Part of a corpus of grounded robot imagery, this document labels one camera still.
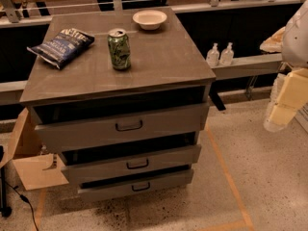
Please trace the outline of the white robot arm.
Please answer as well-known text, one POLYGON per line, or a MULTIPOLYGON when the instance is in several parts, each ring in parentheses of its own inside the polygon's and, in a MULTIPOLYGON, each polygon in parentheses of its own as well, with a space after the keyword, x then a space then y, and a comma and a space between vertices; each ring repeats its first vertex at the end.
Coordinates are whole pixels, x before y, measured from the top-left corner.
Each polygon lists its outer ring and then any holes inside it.
POLYGON ((268 53, 280 52, 282 65, 292 69, 287 75, 277 75, 270 93, 264 127, 277 132, 308 103, 308 1, 284 27, 267 38, 260 49, 268 53))

